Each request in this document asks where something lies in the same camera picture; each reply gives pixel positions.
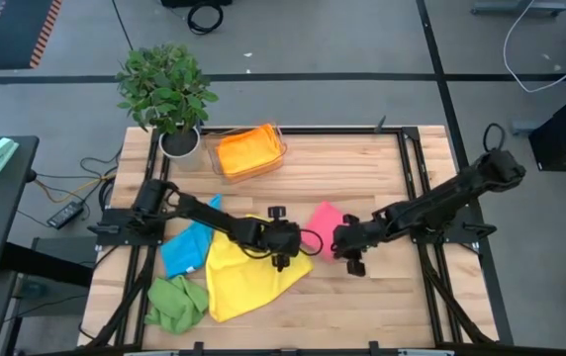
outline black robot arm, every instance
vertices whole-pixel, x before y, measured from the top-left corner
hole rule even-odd
[[[374,212],[369,222],[345,216],[347,225],[340,225],[333,232],[331,250],[334,257],[349,260],[349,273],[364,275],[364,267],[359,260],[368,247],[392,241],[413,229],[443,233],[457,211],[471,200],[488,191],[512,189],[520,183],[524,174],[524,167],[508,151],[493,149],[430,192]]]
[[[178,203],[171,204],[169,198],[178,196]],[[173,208],[171,212],[152,214],[147,207],[157,206],[158,200],[164,200]],[[146,181],[132,206],[135,219],[130,227],[144,233],[146,226],[164,223],[170,219],[183,218],[202,223],[225,233],[239,248],[251,258],[272,258],[272,264],[280,272],[290,265],[290,257],[299,254],[301,229],[285,217],[284,207],[270,207],[268,215],[272,221],[256,218],[235,218],[197,200],[194,196],[180,192],[178,187],[167,181],[152,179]],[[254,255],[251,252],[264,253]]]

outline pink cloth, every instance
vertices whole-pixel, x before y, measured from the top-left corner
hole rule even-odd
[[[342,213],[334,208],[328,202],[322,202],[315,210],[310,222],[305,226],[305,229],[312,230],[321,236],[323,240],[323,250],[320,255],[326,261],[333,261],[333,253],[331,252],[331,244],[333,243],[333,230],[336,226],[344,224],[342,222]],[[321,243],[310,232],[301,232],[301,239],[303,243],[310,246],[313,251],[316,251],[321,246]]]

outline towel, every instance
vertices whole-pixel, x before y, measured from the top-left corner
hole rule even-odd
[[[170,281],[156,278],[147,296],[151,309],[144,323],[160,325],[173,334],[181,334],[200,322],[208,307],[206,290],[184,276]]]
[[[221,204],[222,196],[219,194],[209,203],[215,209],[219,209]],[[199,222],[193,222],[188,228],[160,246],[166,277],[173,278],[180,274],[194,272],[202,267],[212,239],[212,228]]]
[[[274,127],[262,125],[246,133],[224,137],[217,154],[226,176],[268,166],[283,154],[283,147]]]
[[[313,268],[310,258],[300,253],[277,272],[270,258],[249,258],[224,233],[215,231],[206,260],[211,316],[222,322],[265,306]]]
[[[322,202],[312,214],[310,222],[307,223],[305,229],[317,233],[323,240],[323,250],[320,255],[326,261],[333,262],[333,252],[331,245],[333,244],[333,231],[338,225],[345,224],[342,221],[342,213],[334,208],[328,202]],[[316,236],[310,232],[301,232],[303,243],[312,247],[314,251],[318,250],[321,243]]]

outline wooden tabletop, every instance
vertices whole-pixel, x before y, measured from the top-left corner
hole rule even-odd
[[[430,185],[434,187],[455,174],[452,154],[444,127],[420,127],[420,132]],[[112,207],[128,208],[134,202],[144,175],[149,140],[149,133],[127,130]],[[322,201],[368,220],[371,212],[408,199],[394,135],[294,134],[287,135],[285,141],[289,147],[285,164],[260,177],[233,185],[224,183],[210,168],[205,151],[206,163],[200,171],[180,172],[171,164],[169,176],[180,190],[203,201],[222,193],[222,208],[232,215],[267,216],[267,207],[283,205],[287,219],[300,225]],[[415,167],[411,147],[410,151]],[[159,154],[156,176],[160,160]],[[189,224],[182,219],[170,221],[165,239]],[[477,255],[456,245],[446,245],[445,251],[457,301],[485,334],[496,339]],[[89,334],[95,335],[119,304],[129,255],[130,248],[121,246],[94,273],[82,323]],[[148,325],[143,348],[192,348],[195,341],[203,341],[207,349],[366,348],[370,340],[379,341],[381,347],[433,345],[417,249],[408,238],[370,249],[364,255],[364,278],[348,275],[343,262],[329,264],[318,257],[313,262],[314,270],[308,276],[269,305],[223,323],[206,315],[196,327],[178,336]],[[154,272],[164,276],[159,253]],[[188,278],[206,286],[203,269]],[[449,340],[445,308],[440,298],[437,302],[444,336]],[[126,342],[133,340],[137,311],[138,304],[134,304]],[[88,341],[82,335],[78,340],[79,344]]]

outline power strip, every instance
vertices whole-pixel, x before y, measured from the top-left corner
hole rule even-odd
[[[61,229],[82,212],[83,204],[70,202],[65,207],[63,207],[63,209],[58,211],[58,213],[54,214],[50,219],[48,219],[47,224],[56,229]]]

